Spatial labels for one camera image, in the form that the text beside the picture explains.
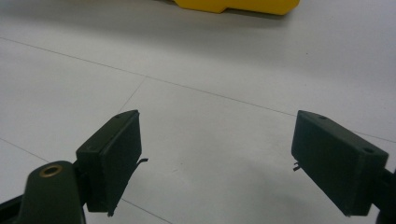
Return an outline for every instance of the yellow container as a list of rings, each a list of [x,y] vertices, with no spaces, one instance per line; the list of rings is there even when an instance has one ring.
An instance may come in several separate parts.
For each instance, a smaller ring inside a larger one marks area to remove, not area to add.
[[[285,15],[299,4],[300,0],[175,0],[183,8],[221,13],[226,8]]]

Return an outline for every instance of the yellow object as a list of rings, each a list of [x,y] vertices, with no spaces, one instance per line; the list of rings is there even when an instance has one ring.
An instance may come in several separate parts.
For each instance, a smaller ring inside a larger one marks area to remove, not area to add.
[[[285,15],[299,4],[300,0],[175,0],[183,8],[221,13],[227,7]]]

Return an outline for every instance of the white floor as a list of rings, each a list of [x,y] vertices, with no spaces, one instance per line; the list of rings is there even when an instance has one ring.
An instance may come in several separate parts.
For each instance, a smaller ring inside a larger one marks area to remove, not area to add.
[[[88,223],[374,223],[290,155],[299,109],[390,153],[396,2],[302,0],[286,17],[167,0],[0,0],[0,201],[108,119],[141,112],[142,164]]]

